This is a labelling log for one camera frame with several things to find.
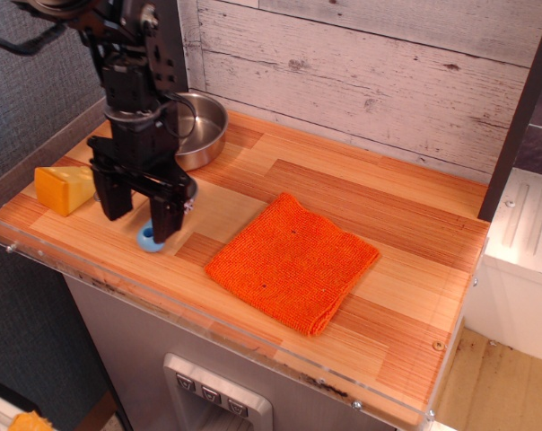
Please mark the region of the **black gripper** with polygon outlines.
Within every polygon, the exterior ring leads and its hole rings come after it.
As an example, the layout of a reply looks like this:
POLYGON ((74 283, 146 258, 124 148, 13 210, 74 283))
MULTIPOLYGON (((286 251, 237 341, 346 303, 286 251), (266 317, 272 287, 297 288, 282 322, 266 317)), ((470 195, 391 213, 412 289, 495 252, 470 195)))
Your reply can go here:
POLYGON ((114 221, 133 209, 132 193, 150 200, 153 241, 181 229, 183 202, 197 183, 176 163, 177 138, 161 124, 141 128, 111 121, 111 136, 91 136, 93 181, 104 215, 114 221))

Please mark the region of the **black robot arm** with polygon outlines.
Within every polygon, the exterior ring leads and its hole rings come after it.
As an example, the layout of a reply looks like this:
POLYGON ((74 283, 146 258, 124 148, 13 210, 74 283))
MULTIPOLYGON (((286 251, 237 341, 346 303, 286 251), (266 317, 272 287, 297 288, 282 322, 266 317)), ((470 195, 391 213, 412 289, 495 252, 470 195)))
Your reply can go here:
POLYGON ((116 220, 133 208, 132 194, 149 199, 151 238, 162 244, 179 231, 197 184, 176 153, 192 130, 179 129, 179 105, 189 107, 177 6, 159 1, 18 1, 51 27, 0 48, 29 57, 78 31, 105 91, 111 136, 92 136, 92 176, 102 210, 116 220))

